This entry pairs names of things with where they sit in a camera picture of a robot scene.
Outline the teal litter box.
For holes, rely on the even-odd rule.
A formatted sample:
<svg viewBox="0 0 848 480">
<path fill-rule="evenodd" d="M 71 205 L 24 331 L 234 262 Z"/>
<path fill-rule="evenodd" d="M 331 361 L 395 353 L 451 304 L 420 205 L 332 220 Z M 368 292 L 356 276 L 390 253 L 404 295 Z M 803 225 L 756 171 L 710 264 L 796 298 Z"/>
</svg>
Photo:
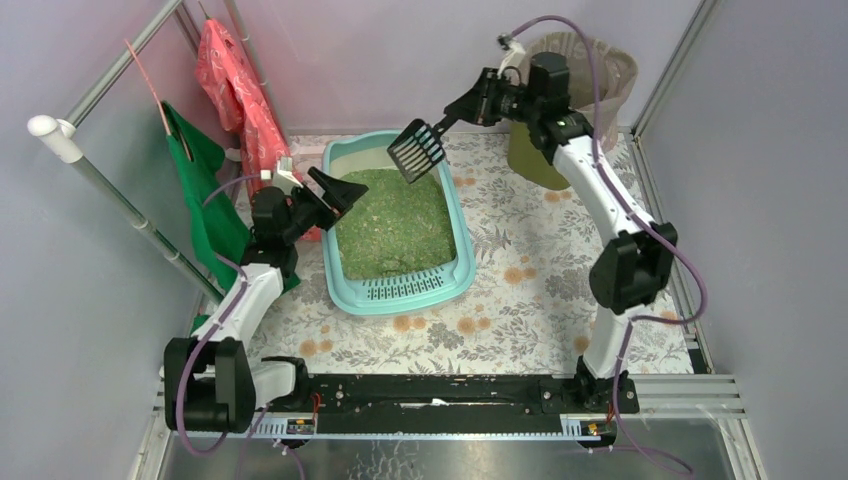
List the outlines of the teal litter box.
<svg viewBox="0 0 848 480">
<path fill-rule="evenodd" d="M 359 170 L 393 169 L 395 165 L 387 156 L 374 161 L 350 160 L 348 157 L 374 148 L 385 150 L 399 134 L 398 130 L 382 130 L 334 140 L 324 150 L 321 170 L 332 177 L 341 177 Z M 384 278 L 352 280 L 343 272 L 337 235 L 331 230 L 322 235 L 323 259 L 330 298 L 341 310 L 358 316 L 408 314 L 453 300 L 473 283 L 476 259 L 449 165 L 440 163 L 430 171 L 430 175 L 440 182 L 450 215 L 456 255 L 451 261 L 430 269 Z"/>
</svg>

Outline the bin with plastic liner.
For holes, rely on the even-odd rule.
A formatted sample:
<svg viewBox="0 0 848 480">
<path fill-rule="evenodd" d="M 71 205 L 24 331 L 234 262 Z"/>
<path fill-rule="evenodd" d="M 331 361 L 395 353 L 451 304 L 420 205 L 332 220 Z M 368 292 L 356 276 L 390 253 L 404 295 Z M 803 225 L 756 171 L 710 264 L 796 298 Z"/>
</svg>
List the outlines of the bin with plastic liner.
<svg viewBox="0 0 848 480">
<path fill-rule="evenodd" d="M 569 95 L 571 106 L 589 121 L 594 120 L 593 82 L 589 61 L 593 60 L 598 74 L 600 93 L 600 147 L 607 154 L 615 148 L 618 138 L 618 114 L 628 100 L 638 76 L 638 66 L 625 51 L 591 37 L 585 46 L 578 34 L 569 31 L 545 34 L 524 47 L 522 57 L 507 63 L 507 75 L 512 80 L 529 79 L 531 57 L 552 52 L 564 56 L 570 69 Z M 513 172 L 549 190 L 565 190 L 568 180 L 558 173 L 536 150 L 530 141 L 528 128 L 519 123 L 509 125 L 507 164 Z"/>
</svg>

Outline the black litter scoop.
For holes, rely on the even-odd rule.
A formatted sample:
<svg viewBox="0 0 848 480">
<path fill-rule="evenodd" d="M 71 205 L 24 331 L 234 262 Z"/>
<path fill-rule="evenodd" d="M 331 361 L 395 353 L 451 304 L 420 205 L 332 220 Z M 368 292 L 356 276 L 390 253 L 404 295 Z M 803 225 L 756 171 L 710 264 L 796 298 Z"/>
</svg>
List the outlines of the black litter scoop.
<svg viewBox="0 0 848 480">
<path fill-rule="evenodd" d="M 386 151 L 408 184 L 413 184 L 446 159 L 441 137 L 458 119 L 447 115 L 435 125 L 416 118 Z"/>
</svg>

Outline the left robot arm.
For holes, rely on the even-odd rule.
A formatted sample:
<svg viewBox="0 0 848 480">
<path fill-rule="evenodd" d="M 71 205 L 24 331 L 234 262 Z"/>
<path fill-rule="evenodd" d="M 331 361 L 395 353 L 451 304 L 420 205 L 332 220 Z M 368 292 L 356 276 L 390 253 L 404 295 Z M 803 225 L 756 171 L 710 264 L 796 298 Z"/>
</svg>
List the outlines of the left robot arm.
<svg viewBox="0 0 848 480">
<path fill-rule="evenodd" d="M 167 344 L 162 377 L 171 430 L 242 433 L 255 411 L 273 401 L 293 408 L 308 399 L 303 360 L 274 357 L 252 364 L 247 358 L 266 312 L 296 282 L 297 241 L 311 228 L 330 231 L 369 190 L 315 167 L 308 174 L 320 194 L 307 186 L 269 186 L 254 194 L 250 237 L 233 266 L 235 283 L 192 336 Z"/>
</svg>

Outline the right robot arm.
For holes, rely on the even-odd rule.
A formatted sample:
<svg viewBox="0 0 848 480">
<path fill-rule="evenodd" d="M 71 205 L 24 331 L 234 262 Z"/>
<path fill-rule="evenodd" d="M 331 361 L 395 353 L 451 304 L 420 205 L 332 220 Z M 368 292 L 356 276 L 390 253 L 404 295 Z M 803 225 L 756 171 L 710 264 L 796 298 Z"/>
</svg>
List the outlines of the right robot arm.
<svg viewBox="0 0 848 480">
<path fill-rule="evenodd" d="M 444 109 L 445 131 L 461 120 L 493 126 L 524 124 L 531 144 L 571 184 L 600 235 L 603 249 L 589 272 L 598 305 L 589 347 L 579 357 L 570 393 L 598 408 L 618 400 L 626 381 L 625 357 L 636 317 L 646 313 L 670 277 L 675 227 L 658 224 L 617 179 L 586 117 L 571 108 L 564 56 L 535 55 L 528 79 L 514 84 L 500 68 L 485 67 L 469 91 Z"/>
</svg>

